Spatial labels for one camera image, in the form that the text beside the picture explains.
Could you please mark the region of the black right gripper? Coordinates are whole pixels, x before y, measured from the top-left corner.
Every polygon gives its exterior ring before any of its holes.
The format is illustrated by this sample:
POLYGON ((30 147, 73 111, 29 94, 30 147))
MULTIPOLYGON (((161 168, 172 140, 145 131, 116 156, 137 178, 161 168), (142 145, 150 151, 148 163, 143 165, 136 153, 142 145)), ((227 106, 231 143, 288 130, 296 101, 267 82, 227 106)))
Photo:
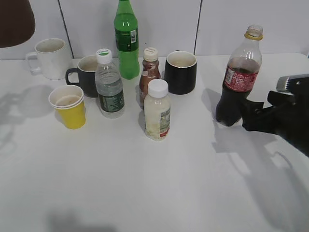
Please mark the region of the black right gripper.
MULTIPOLYGON (((276 91, 270 91, 267 101, 274 113, 274 133, 309 155, 309 75, 298 74, 278 79, 276 91)), ((264 102, 240 101, 242 126, 247 131, 264 132, 259 119, 264 102)))

